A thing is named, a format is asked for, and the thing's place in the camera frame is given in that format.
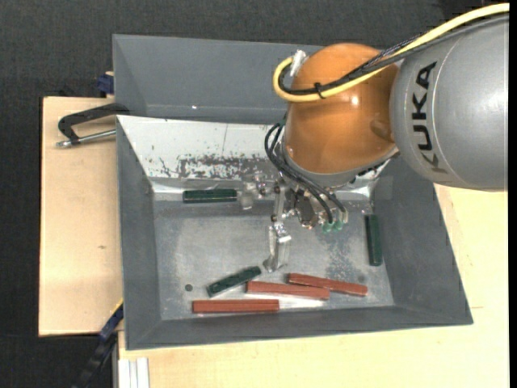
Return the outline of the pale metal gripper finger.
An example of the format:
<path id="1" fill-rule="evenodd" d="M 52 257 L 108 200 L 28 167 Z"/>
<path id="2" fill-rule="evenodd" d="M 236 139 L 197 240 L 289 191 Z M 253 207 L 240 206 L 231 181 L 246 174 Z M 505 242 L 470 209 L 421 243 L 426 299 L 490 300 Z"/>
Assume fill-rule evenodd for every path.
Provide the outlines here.
<path id="1" fill-rule="evenodd" d="M 292 237 L 290 234 L 276 239 L 276 266 L 282 268 L 288 264 Z"/>
<path id="2" fill-rule="evenodd" d="M 263 266 L 268 272 L 279 270 L 276 266 L 276 239 L 284 235 L 286 235 L 286 229 L 281 222 L 274 223 L 268 230 L 270 255 L 263 262 Z"/>

